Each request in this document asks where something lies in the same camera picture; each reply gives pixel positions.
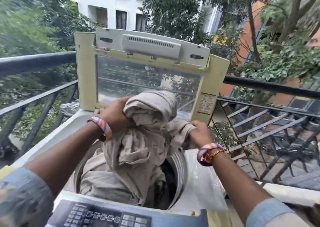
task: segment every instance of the transparent glass lid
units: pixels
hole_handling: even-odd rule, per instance
[[[98,101],[110,104],[146,90],[176,94],[178,117],[190,119],[201,75],[150,66],[117,58],[97,57]]]

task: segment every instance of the light blue sleeve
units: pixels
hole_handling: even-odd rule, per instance
[[[275,198],[269,198],[259,203],[249,214],[246,227],[265,227],[274,218],[286,213],[295,212]]]
[[[43,227],[52,214],[53,195],[35,173],[18,168],[0,180],[0,226]]]

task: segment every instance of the laundry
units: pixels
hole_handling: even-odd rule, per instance
[[[150,207],[166,185],[159,166],[179,148],[193,148],[188,134],[194,126],[175,118],[175,94],[168,91],[144,91],[130,98],[124,114],[136,126],[115,132],[102,144],[104,159],[98,149],[87,161],[80,193]]]

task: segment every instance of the bracelet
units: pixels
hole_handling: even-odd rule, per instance
[[[109,141],[112,138],[112,131],[109,125],[104,120],[102,120],[99,116],[93,116],[87,122],[89,121],[94,122],[95,124],[98,125],[98,127],[102,129],[104,135],[99,138],[100,141],[105,142],[106,140]]]
[[[215,148],[219,148],[220,150],[217,150],[214,153],[211,152],[211,150]],[[217,144],[217,143],[206,144],[198,151],[197,160],[199,164],[201,164],[202,166],[212,166],[211,162],[213,157],[220,152],[224,152],[224,149],[220,144]]]

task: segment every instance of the washing machine drum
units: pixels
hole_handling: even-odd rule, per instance
[[[88,150],[80,164],[77,166],[70,179],[68,180],[64,190],[80,193],[80,183],[81,175],[83,173],[84,165],[87,160],[90,159],[94,152],[101,148],[101,142],[97,141],[92,147]],[[159,209],[170,209],[174,203],[178,200],[183,185],[186,181],[186,161],[181,152],[175,153],[173,156],[167,158],[165,162],[161,165],[162,171],[166,176],[166,191],[165,198],[166,201],[163,201],[158,205]]]

